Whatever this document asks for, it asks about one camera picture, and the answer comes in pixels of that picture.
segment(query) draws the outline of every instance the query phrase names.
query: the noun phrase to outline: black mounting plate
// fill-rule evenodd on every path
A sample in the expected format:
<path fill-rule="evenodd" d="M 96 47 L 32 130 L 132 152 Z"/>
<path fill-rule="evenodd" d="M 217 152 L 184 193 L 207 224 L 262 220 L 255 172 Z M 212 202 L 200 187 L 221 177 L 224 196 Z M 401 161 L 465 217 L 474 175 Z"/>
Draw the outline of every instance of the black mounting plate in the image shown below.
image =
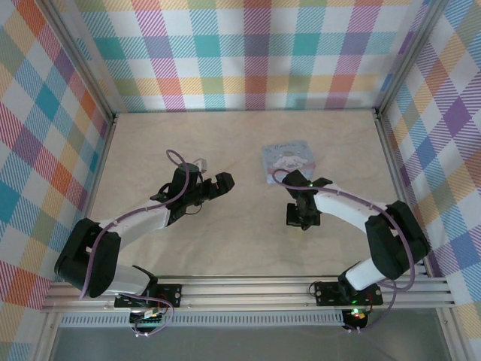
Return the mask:
<path fill-rule="evenodd" d="M 165 299 L 169 301 L 174 307 L 180 306 L 180 300 L 182 299 L 182 285 L 181 284 L 157 284 L 155 289 L 149 294 L 149 297 L 157 299 Z M 120 296 L 115 298 L 113 303 L 114 308 L 150 308 L 146 305 L 145 301 L 140 299 L 134 299 L 127 296 Z"/>
<path fill-rule="evenodd" d="M 314 284 L 314 294 L 316 295 L 316 304 L 318 306 L 370 306 L 371 302 L 373 306 L 383 304 L 383 295 L 377 284 L 371 284 L 365 290 L 358 291 L 358 294 L 352 298 L 351 303 L 342 300 L 338 282 L 316 282 Z"/>

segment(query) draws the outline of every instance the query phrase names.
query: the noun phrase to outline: colorful plaid wall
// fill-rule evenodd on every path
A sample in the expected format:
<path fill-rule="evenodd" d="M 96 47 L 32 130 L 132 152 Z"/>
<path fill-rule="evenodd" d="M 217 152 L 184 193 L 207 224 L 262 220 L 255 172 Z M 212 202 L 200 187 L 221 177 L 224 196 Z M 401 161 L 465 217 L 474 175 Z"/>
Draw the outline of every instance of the colorful plaid wall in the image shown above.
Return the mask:
<path fill-rule="evenodd" d="M 481 0 L 451 0 L 388 116 L 435 268 L 481 359 Z"/>
<path fill-rule="evenodd" d="M 372 108 L 429 0 L 55 3 L 112 107 L 144 112 Z"/>
<path fill-rule="evenodd" d="M 0 2 L 0 360 L 27 359 L 107 129 L 34 0 Z"/>

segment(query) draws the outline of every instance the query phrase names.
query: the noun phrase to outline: cartoon character sticker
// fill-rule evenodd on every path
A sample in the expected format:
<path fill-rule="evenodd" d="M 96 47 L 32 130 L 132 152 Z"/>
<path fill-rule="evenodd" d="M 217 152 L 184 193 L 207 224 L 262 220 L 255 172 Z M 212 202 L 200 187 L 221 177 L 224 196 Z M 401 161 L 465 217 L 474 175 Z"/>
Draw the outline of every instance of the cartoon character sticker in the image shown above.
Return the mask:
<path fill-rule="evenodd" d="M 295 155 L 294 152 L 286 151 L 280 154 L 280 158 L 272 166 L 290 170 L 300 168 L 308 162 L 309 160 Z"/>

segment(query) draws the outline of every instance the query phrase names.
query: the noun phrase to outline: gray floor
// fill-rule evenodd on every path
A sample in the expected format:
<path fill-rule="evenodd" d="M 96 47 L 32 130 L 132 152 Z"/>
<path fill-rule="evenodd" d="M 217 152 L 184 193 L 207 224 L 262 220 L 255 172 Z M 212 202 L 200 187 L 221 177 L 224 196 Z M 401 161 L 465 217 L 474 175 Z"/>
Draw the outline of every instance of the gray floor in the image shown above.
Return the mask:
<path fill-rule="evenodd" d="M 128 328 L 60 329 L 51 361 L 449 360 L 434 310 L 393 310 L 364 335 L 337 326 L 171 327 L 152 338 Z"/>

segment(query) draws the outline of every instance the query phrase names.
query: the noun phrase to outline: purple cable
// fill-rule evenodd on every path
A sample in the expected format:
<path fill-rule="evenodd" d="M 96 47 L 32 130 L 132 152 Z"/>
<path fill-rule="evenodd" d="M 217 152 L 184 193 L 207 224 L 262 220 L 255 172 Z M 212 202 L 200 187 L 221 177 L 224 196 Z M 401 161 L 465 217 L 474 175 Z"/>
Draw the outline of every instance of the purple cable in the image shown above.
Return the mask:
<path fill-rule="evenodd" d="M 174 314 L 175 314 L 175 310 L 174 310 L 174 305 L 172 305 L 169 301 L 165 300 L 165 299 L 157 299 L 155 297 L 146 297 L 146 296 L 137 296 L 137 295 L 131 295 L 129 293 L 120 293 L 122 296 L 126 296 L 126 297 L 130 297 L 130 298 L 133 298 L 133 299 L 143 299 L 144 301 L 155 301 L 155 302 L 160 302 L 160 303 L 163 303 L 164 305 L 167 305 L 171 310 L 171 316 L 168 318 L 167 321 L 165 321 L 165 323 L 160 326 L 160 327 L 157 327 L 155 328 L 153 331 L 151 332 L 140 332 L 138 329 L 137 329 L 137 324 L 135 323 L 134 324 L 134 332 L 137 334 L 137 335 L 140 335 L 140 336 L 151 336 L 151 335 L 155 335 L 157 332 L 161 332 L 165 327 L 167 327 L 169 324 L 172 323 L 172 320 L 174 319 Z"/>
<path fill-rule="evenodd" d="M 175 162 L 170 153 L 174 154 L 177 158 L 180 159 L 180 163 L 177 163 Z M 123 221 L 125 218 L 129 218 L 130 216 L 133 216 L 134 214 L 137 214 L 137 213 L 140 213 L 140 212 L 145 212 L 145 211 L 151 211 L 153 209 L 157 209 L 157 208 L 160 208 L 160 207 L 164 207 L 166 205 L 169 205 L 171 204 L 172 202 L 175 202 L 177 201 L 184 193 L 185 191 L 187 190 L 187 187 L 189 185 L 189 167 L 186 163 L 186 161 L 184 160 L 184 158 L 178 153 L 176 152 L 175 150 L 172 150 L 172 149 L 168 149 L 166 151 L 166 154 L 167 154 L 167 157 L 168 159 L 173 162 L 175 165 L 180 165 L 182 164 L 185 171 L 186 171 L 186 182 L 185 184 L 183 185 L 183 188 L 182 190 L 179 192 L 179 194 L 177 194 L 174 198 L 172 199 L 169 199 L 168 201 L 166 202 L 163 202 L 163 203 L 160 203 L 158 205 L 151 205 L 150 207 L 143 207 L 143 208 L 138 208 L 138 209 L 134 209 L 133 211 L 130 211 L 128 213 L 125 213 L 124 215 L 120 216 L 119 218 L 117 218 L 115 221 L 113 222 L 110 222 L 105 228 L 103 228 L 103 230 L 100 231 L 100 233 L 98 234 L 97 238 L 95 239 L 95 241 L 93 242 L 93 246 L 92 246 L 92 251 L 90 252 L 90 257 L 89 257 L 89 264 L 87 266 L 87 271 L 86 271 L 86 274 L 85 274 L 85 281 L 83 282 L 83 287 L 82 287 L 82 292 L 80 293 L 80 296 L 79 296 L 79 299 L 82 299 L 83 297 L 85 297 L 86 295 L 86 292 L 87 290 L 89 289 L 89 283 L 90 283 L 90 278 L 92 277 L 92 267 L 93 267 L 93 260 L 95 258 L 95 252 L 97 251 L 97 247 L 98 247 L 98 243 L 100 242 L 102 236 L 106 233 L 106 231 L 108 231 L 110 228 L 112 228 L 113 226 L 116 225 L 116 223 L 118 222 L 121 222 Z"/>
<path fill-rule="evenodd" d="M 414 278 L 415 278 L 413 253 L 411 252 L 411 249 L 409 248 L 409 244 L 407 243 L 406 236 L 404 235 L 401 227 L 396 223 L 396 221 L 391 217 L 390 214 L 388 214 L 386 211 L 384 211 L 381 207 L 378 207 L 377 205 L 375 205 L 375 204 L 373 204 L 369 201 L 366 201 L 362 198 L 354 196 L 353 194 L 343 192 L 341 190 L 338 191 L 338 190 L 332 190 L 332 189 L 329 189 L 329 188 L 322 188 L 322 187 L 294 187 L 294 186 L 289 186 L 289 185 L 284 184 L 281 181 L 276 179 L 276 173 L 279 172 L 279 171 L 284 171 L 286 173 L 289 173 L 289 172 L 285 169 L 277 169 L 272 174 L 272 178 L 274 179 L 274 182 L 276 182 L 280 186 L 283 186 L 284 188 L 287 188 L 289 190 L 318 190 L 318 191 L 324 192 L 324 193 L 332 193 L 332 194 L 335 194 L 337 196 L 343 196 L 344 198 L 351 199 L 351 200 L 353 200 L 355 202 L 358 202 L 362 205 L 373 208 L 375 211 L 378 211 L 379 213 L 381 213 L 392 224 L 392 226 L 394 227 L 396 232 L 398 232 L 398 234 L 399 234 L 399 238 L 401 239 L 401 242 L 404 246 L 404 250 L 406 251 L 406 255 L 407 255 L 407 260 L 409 262 L 410 278 L 409 278 L 409 282 L 407 282 L 407 285 L 405 287 L 402 287 L 402 288 L 398 288 L 395 285 L 391 286 L 390 284 L 386 284 L 385 281 L 387 280 L 387 278 L 385 280 L 382 280 L 380 282 L 380 284 L 382 286 L 384 286 L 385 288 L 390 288 L 392 290 L 401 291 L 401 292 L 402 291 L 408 291 L 413 286 Z"/>

